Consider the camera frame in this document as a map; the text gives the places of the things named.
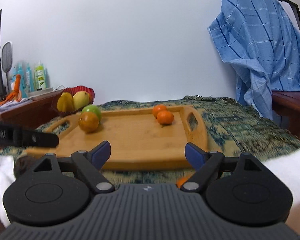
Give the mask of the medium orange tangerine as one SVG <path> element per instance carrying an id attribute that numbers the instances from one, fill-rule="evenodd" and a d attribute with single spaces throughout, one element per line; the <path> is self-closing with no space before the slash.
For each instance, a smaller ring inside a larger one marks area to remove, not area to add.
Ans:
<path id="1" fill-rule="evenodd" d="M 181 177 L 180 179 L 177 180 L 176 186 L 177 188 L 181 188 L 181 186 L 189 179 L 189 176 Z"/>

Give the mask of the dark purple round fruit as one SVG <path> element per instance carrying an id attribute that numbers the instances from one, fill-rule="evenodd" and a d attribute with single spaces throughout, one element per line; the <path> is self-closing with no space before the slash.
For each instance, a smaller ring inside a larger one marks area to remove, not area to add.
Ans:
<path id="1" fill-rule="evenodd" d="M 32 156 L 22 156 L 15 162 L 13 173 L 16 179 L 20 178 L 25 172 L 27 172 L 33 165 L 36 164 L 38 159 Z"/>

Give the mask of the large yellow-orange orange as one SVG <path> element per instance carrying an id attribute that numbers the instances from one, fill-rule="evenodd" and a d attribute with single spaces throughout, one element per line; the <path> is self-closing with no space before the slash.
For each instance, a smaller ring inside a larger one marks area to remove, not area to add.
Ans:
<path id="1" fill-rule="evenodd" d="M 93 133 L 98 129 L 99 118 L 93 112 L 83 112 L 79 117 L 78 125 L 85 133 Z"/>

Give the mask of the green apple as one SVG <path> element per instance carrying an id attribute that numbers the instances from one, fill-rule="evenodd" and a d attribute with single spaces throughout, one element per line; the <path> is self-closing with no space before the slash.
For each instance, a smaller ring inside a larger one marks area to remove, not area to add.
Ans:
<path id="1" fill-rule="evenodd" d="M 101 113 L 101 110 L 95 106 L 95 105 L 87 105 L 85 106 L 82 111 L 82 113 L 84 112 L 91 112 L 91 113 L 94 113 L 97 117 L 98 117 L 98 120 L 101 121 L 102 120 L 102 113 Z"/>

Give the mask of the small orange mandarin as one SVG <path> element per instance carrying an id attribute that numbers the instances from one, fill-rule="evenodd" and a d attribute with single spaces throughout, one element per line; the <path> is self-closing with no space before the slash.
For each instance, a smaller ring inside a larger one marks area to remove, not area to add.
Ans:
<path id="1" fill-rule="evenodd" d="M 152 114 L 155 118 L 157 118 L 158 113 L 161 112 L 161 111 L 167 111 L 167 107 L 165 105 L 162 105 L 162 104 L 156 105 L 152 109 Z"/>

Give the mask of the wooden sideboard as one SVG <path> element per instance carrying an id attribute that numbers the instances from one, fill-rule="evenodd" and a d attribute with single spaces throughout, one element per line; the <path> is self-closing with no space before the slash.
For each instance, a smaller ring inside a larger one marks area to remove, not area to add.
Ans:
<path id="1" fill-rule="evenodd" d="M 0 122 L 19 125 L 26 128 L 37 128 L 57 117 L 57 112 L 52 107 L 52 102 L 62 90 L 40 95 L 32 101 L 21 106 L 0 112 Z"/>

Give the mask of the bamboo serving tray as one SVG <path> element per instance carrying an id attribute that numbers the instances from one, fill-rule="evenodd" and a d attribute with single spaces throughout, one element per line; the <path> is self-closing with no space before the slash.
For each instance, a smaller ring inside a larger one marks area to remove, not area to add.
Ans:
<path id="1" fill-rule="evenodd" d="M 90 134 L 80 129 L 78 114 L 69 115 L 46 129 L 46 132 L 52 132 L 62 124 L 69 124 L 59 134 L 56 148 L 30 147 L 26 153 L 36 158 L 46 153 L 68 157 L 76 151 L 90 151 L 107 140 L 111 145 L 111 155 L 103 169 L 150 171 L 189 168 L 191 165 L 185 158 L 188 142 L 205 151 L 219 149 L 209 143 L 202 116 L 193 106 L 169 106 L 167 109 L 174 115 L 170 126 L 159 124 L 151 108 L 103 111 L 97 131 Z"/>

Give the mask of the yellow starfruit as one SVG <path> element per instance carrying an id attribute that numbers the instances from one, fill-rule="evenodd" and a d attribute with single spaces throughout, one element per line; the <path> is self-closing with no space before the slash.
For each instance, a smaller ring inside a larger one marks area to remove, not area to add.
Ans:
<path id="1" fill-rule="evenodd" d="M 59 112 L 73 112 L 75 110 L 72 95 L 69 92 L 63 93 L 57 101 Z"/>

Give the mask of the yellow mango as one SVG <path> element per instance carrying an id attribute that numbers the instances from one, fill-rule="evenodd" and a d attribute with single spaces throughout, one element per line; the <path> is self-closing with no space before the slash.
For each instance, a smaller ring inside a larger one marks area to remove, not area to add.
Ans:
<path id="1" fill-rule="evenodd" d="M 85 107 L 90 102 L 90 94 L 86 91 L 79 91 L 73 97 L 75 110 Z"/>

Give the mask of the teal bottle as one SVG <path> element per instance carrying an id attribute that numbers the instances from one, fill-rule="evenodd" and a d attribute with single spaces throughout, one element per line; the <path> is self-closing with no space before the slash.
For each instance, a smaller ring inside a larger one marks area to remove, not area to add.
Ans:
<path id="1" fill-rule="evenodd" d="M 26 92 L 26 83 L 24 80 L 24 71 L 22 63 L 19 62 L 16 67 L 16 74 L 20 77 L 19 79 L 19 92 L 21 93 L 22 98 L 27 98 L 27 92 Z"/>
<path id="2" fill-rule="evenodd" d="M 29 63 L 26 66 L 26 85 L 29 93 L 34 92 L 33 74 Z"/>

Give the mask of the green spray bottle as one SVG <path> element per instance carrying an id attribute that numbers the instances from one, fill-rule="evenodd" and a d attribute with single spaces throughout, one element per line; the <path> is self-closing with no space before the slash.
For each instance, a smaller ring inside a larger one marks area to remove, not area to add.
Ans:
<path id="1" fill-rule="evenodd" d="M 36 90 L 44 90 L 46 88 L 45 69 L 40 61 L 34 70 L 34 77 L 36 82 Z"/>

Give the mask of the red fruit bowl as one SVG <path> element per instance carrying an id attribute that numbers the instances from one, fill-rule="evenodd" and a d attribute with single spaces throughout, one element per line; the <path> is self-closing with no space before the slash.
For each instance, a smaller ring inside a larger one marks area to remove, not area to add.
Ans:
<path id="1" fill-rule="evenodd" d="M 59 92 L 52 102 L 52 108 L 59 116 L 80 112 L 85 106 L 94 102 L 95 92 L 92 88 L 76 86 Z"/>

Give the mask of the white towel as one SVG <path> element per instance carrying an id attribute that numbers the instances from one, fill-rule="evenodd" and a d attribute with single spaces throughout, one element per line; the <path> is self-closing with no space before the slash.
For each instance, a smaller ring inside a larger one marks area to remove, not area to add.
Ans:
<path id="1" fill-rule="evenodd" d="M 290 155 L 270 159 L 263 163 L 293 194 L 293 206 L 286 224 L 300 233 L 300 149 Z M 0 233 L 10 225 L 2 198 L 6 189 L 15 181 L 14 159 L 0 155 Z"/>

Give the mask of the dark wooden chair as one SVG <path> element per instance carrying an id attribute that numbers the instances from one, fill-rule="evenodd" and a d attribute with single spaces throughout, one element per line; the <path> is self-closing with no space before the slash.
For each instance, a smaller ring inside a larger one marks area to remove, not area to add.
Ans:
<path id="1" fill-rule="evenodd" d="M 300 92 L 272 92 L 273 110 L 289 120 L 288 130 L 300 140 Z"/>

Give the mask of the blue plaid cloth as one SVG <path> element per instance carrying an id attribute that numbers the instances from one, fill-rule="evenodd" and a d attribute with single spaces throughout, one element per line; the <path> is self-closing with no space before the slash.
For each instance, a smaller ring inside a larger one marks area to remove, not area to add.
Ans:
<path id="1" fill-rule="evenodd" d="M 300 91 L 300 33 L 278 0 L 222 0 L 208 28 L 237 74 L 236 99 L 273 118 L 273 91 Z"/>

